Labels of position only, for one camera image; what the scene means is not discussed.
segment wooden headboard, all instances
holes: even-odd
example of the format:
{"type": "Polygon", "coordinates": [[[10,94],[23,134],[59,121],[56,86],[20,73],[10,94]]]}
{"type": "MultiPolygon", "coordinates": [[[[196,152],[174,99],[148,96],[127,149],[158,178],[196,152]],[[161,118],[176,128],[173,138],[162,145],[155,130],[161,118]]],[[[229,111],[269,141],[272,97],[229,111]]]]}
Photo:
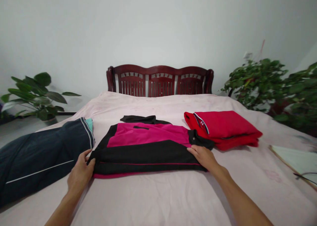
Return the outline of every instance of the wooden headboard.
{"type": "Polygon", "coordinates": [[[138,97],[145,97],[146,75],[148,75],[149,80],[149,97],[174,95],[176,76],[176,94],[211,94],[214,79],[212,69],[206,70],[196,66],[175,69],[164,65],[143,68],[138,65],[124,64],[117,67],[110,66],[106,74],[108,91],[117,91],[115,79],[117,74],[119,93],[138,97]]]}

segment right hand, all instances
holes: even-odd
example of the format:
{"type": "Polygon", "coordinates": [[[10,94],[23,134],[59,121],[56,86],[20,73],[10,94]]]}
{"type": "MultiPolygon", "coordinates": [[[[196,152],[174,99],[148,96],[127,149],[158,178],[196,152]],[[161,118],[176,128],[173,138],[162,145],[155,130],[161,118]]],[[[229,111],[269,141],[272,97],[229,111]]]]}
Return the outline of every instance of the right hand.
{"type": "Polygon", "coordinates": [[[82,194],[92,177],[96,159],[92,159],[87,166],[87,161],[89,159],[87,155],[91,151],[92,149],[89,149],[79,155],[78,160],[67,179],[69,192],[82,194]]]}
{"type": "Polygon", "coordinates": [[[217,174],[221,172],[223,174],[229,174],[228,170],[223,166],[219,165],[216,161],[214,154],[212,151],[205,147],[192,145],[191,148],[187,148],[187,150],[194,155],[197,161],[205,167],[211,174],[217,174]]]}

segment folded jacket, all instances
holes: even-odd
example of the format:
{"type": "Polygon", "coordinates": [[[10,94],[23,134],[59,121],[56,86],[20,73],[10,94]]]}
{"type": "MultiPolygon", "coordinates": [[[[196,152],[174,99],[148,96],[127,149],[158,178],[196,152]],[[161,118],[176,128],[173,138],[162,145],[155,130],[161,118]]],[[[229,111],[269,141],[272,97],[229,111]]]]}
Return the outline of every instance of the folded jacket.
{"type": "Polygon", "coordinates": [[[215,142],[219,150],[226,151],[240,145],[258,147],[262,133],[234,111],[184,113],[192,130],[215,142]]]}
{"type": "Polygon", "coordinates": [[[200,145],[211,150],[214,142],[200,137],[196,130],[156,120],[154,115],[124,116],[121,121],[128,123],[112,125],[90,155],[89,161],[96,159],[95,178],[158,171],[207,171],[187,148],[200,145]]]}

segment pink blanket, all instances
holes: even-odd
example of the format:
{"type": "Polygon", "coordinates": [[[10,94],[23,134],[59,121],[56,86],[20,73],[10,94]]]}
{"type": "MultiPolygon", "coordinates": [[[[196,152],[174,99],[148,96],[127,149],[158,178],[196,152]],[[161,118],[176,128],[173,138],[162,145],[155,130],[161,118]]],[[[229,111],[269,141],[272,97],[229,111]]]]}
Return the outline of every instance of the pink blanket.
{"type": "MultiPolygon", "coordinates": [[[[268,149],[269,144],[309,151],[303,133],[249,111],[237,101],[215,95],[132,97],[103,92],[56,128],[81,116],[92,118],[95,147],[124,115],[149,116],[188,126],[184,112],[231,111],[263,133],[259,147],[212,150],[237,184],[274,225],[316,225],[317,193],[268,149]]],[[[232,212],[215,179],[195,171],[94,179],[82,197],[72,225],[231,225],[232,212]]],[[[0,214],[0,225],[44,225],[67,192],[67,176],[0,214]]]]}

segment paper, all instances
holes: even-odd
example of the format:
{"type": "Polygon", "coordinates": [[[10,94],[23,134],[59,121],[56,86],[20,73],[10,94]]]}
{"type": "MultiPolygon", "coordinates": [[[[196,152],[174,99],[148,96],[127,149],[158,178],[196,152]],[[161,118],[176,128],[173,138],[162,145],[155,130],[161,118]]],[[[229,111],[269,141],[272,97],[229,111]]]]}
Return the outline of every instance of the paper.
{"type": "MultiPolygon", "coordinates": [[[[289,166],[299,174],[314,172],[317,173],[317,153],[304,152],[291,148],[272,146],[274,150],[289,166]]],[[[317,174],[305,174],[303,177],[317,182],[317,174]]]]}

